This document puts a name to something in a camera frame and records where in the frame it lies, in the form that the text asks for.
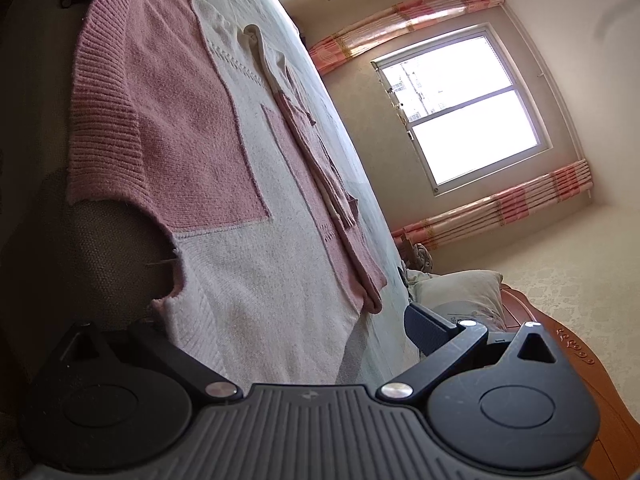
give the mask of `curtain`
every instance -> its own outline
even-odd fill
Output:
[[[407,0],[332,34],[309,49],[320,75],[385,41],[504,0]]]
[[[526,218],[530,214],[571,198],[593,187],[586,160],[452,209],[441,215],[393,231],[396,246],[402,235],[429,250]]]

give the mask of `white pillow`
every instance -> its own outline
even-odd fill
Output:
[[[414,285],[415,302],[456,323],[473,319],[492,332],[506,332],[500,298],[502,275],[493,270],[464,270],[443,276],[431,275]],[[473,305],[446,304],[471,301]]]

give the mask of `window frame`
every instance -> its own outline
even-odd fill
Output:
[[[420,56],[421,54],[425,54],[427,52],[431,52],[433,50],[437,50],[444,46],[449,46],[455,43],[459,43],[461,41],[471,40],[473,38],[484,37],[491,48],[494,50],[495,55],[500,61],[501,65],[504,68],[504,71],[509,78],[511,85],[507,86],[504,89],[500,89],[498,91],[490,92],[485,94],[484,96],[471,99],[459,105],[454,105],[448,108],[444,108],[444,110],[439,110],[434,112],[433,114],[427,115],[415,121],[409,121],[407,116],[402,110],[402,105],[396,97],[395,92],[392,90],[391,85],[389,84],[386,76],[383,72],[383,69],[388,68],[390,66],[402,63],[403,61],[409,60],[411,58]],[[431,189],[433,191],[434,196],[441,195],[443,193],[455,190],[459,187],[466,186],[466,184],[470,184],[475,182],[481,178],[489,176],[497,171],[504,170],[514,164],[517,164],[523,160],[527,160],[532,156],[535,156],[539,153],[542,153],[549,149],[550,143],[545,135],[546,130],[544,125],[540,122],[539,113],[535,104],[530,97],[529,90],[527,89],[520,72],[518,71],[516,65],[511,60],[510,56],[506,49],[501,45],[501,42],[497,39],[497,35],[491,25],[488,23],[483,23],[481,25],[473,25],[471,27],[462,28],[460,30],[456,30],[450,32],[448,34],[443,34],[441,36],[437,36],[436,38],[431,38],[425,41],[421,41],[420,43],[410,45],[401,50],[392,52],[390,54],[386,54],[386,56],[382,56],[378,59],[371,61],[373,68],[376,70],[378,77],[380,78],[381,83],[385,87],[385,91],[393,106],[396,108],[396,112],[404,125],[404,128],[408,134],[409,139],[412,142],[414,150],[416,151],[420,163],[424,169],[425,174],[427,175],[429,182],[431,184]],[[452,180],[447,180],[442,184],[437,184],[436,180],[431,172],[431,168],[429,167],[429,163],[427,161],[426,156],[422,150],[420,142],[418,142],[415,134],[414,134],[414,126],[418,126],[419,124],[423,124],[427,121],[435,119],[437,117],[441,117],[443,115],[449,114],[453,111],[460,110],[466,106],[471,104],[475,104],[478,102],[482,102],[483,100],[489,99],[493,96],[500,95],[509,91],[514,91],[522,105],[522,108],[525,112],[527,119],[529,120],[529,124],[533,131],[534,136],[536,137],[537,144],[532,148],[524,150],[523,152],[515,153],[514,155],[508,156],[502,160],[498,160],[493,164],[485,166],[484,168],[479,168],[478,170],[473,170],[469,173],[456,177]]]

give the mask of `knit sweater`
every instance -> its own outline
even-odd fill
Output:
[[[276,99],[252,48],[203,0],[93,0],[68,200],[123,200],[171,238],[174,291],[153,306],[179,348],[244,387],[333,382],[386,279],[322,131],[295,130],[304,92],[284,56],[267,47]]]

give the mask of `window pane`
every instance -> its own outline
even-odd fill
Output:
[[[484,36],[440,47],[383,72],[407,117],[422,118],[511,85]]]
[[[460,108],[414,127],[437,184],[537,145],[515,91]]]

